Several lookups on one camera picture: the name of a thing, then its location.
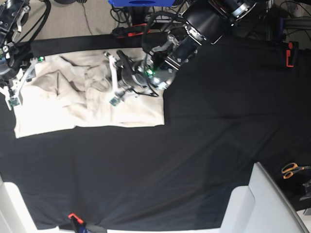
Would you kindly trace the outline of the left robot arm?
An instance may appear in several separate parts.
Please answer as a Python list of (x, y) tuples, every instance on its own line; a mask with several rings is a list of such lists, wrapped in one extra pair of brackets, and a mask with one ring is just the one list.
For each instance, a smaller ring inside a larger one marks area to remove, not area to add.
[[(113, 78), (116, 96), (127, 93), (158, 97), (158, 90), (167, 89), (181, 66), (188, 62), (203, 43), (217, 43), (221, 37), (245, 17), (257, 0), (196, 0), (182, 14), (159, 11), (145, 25), (141, 46), (145, 57), (133, 61), (121, 50), (117, 77)], [(181, 26), (168, 30), (163, 45), (152, 46), (147, 34), (158, 16), (167, 16)]]

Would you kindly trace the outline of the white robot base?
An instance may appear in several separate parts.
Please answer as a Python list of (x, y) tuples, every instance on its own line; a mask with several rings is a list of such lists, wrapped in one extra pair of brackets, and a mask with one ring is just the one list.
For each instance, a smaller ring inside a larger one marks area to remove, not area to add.
[(248, 185), (236, 187), (220, 227), (221, 233), (308, 233), (281, 189), (257, 162)]
[(59, 228), (37, 229), (19, 188), (0, 181), (0, 231), (2, 233), (58, 233)]

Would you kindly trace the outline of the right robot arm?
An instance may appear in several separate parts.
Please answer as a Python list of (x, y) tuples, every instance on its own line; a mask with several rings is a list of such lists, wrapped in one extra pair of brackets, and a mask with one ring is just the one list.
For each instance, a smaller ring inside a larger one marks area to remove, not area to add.
[(28, 0), (6, 0), (0, 5), (0, 92), (11, 92), (10, 80), (31, 60), (31, 44), (43, 29), (51, 12), (51, 2), (44, 0), (46, 9), (37, 22), (22, 34), (31, 11)]

